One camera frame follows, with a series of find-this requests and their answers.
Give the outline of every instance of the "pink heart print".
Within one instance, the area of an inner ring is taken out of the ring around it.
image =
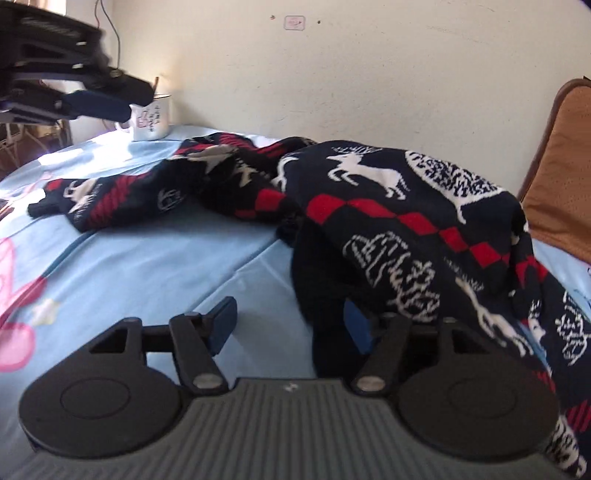
[[[14,246],[9,238],[0,242],[0,372],[14,372],[28,364],[35,351],[35,330],[24,323],[6,323],[14,310],[36,301],[45,289],[39,277],[12,291]]]

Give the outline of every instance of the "wall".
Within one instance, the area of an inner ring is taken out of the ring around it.
[[[414,148],[513,192],[554,95],[591,75],[578,0],[116,0],[115,21],[178,122]]]
[[[112,16],[113,0],[103,1],[105,4],[105,9],[109,13],[109,15]],[[72,17],[77,20],[88,23],[90,25],[96,26],[94,11],[95,0],[66,1],[66,15],[68,17]],[[111,26],[107,22],[107,19],[103,11],[101,10],[100,6],[98,8],[98,16],[100,20],[100,26],[103,30],[105,30],[105,35],[103,36],[103,49],[107,53],[107,55],[111,56],[111,58],[114,58],[113,52],[115,52],[115,35],[113,34]],[[77,86],[75,83],[69,83],[67,88],[69,91],[72,91],[76,90]],[[70,127],[72,129],[72,140],[74,141],[74,143],[83,142],[85,140],[88,140],[89,138],[93,138],[97,135],[105,133],[106,131],[103,122],[95,118],[89,118],[84,116],[70,122]]]

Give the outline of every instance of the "bed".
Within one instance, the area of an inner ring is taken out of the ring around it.
[[[228,381],[314,376],[311,332],[291,288],[291,250],[276,240],[273,226],[194,203],[153,222],[84,234],[63,216],[33,220],[26,213],[49,178],[141,173],[181,140],[212,132],[177,127],[162,141],[138,143],[111,132],[41,157],[0,183],[0,197],[12,198],[15,208],[0,222],[0,316],[6,320],[0,330],[0,478],[32,454],[17,418],[28,384],[124,317],[161,325],[234,296],[238,325],[216,357]],[[250,138],[258,146],[272,143]],[[148,364],[176,379],[170,355],[150,354]]]

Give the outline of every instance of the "electrical wire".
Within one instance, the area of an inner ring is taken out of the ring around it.
[[[99,1],[100,0],[96,0],[95,2],[95,20],[96,20],[96,28],[100,28],[100,19],[97,13],[97,9],[99,8]]]
[[[107,20],[111,24],[111,28],[113,28],[113,31],[115,32],[115,36],[117,37],[117,68],[119,68],[119,66],[121,65],[121,37],[119,36],[119,32],[117,32],[117,29],[115,28],[115,25],[113,24],[113,21],[111,20],[109,14],[107,13],[107,10],[105,8],[105,4],[103,3],[103,0],[98,0],[98,1],[100,2],[100,7],[103,9],[103,13],[105,14],[105,17],[107,18]]]

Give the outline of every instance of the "reindeer pattern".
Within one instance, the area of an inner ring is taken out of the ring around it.
[[[332,155],[326,157],[326,159],[338,161],[339,166],[333,168],[329,172],[329,178],[331,180],[344,180],[357,187],[359,186],[359,183],[353,180],[351,175],[364,177],[381,185],[386,191],[387,198],[392,198],[395,193],[398,200],[406,200],[405,192],[409,192],[410,190],[402,175],[400,175],[400,172],[391,168],[370,167],[361,164],[364,155],[381,151],[383,148],[333,147],[333,150],[338,153],[338,155]]]

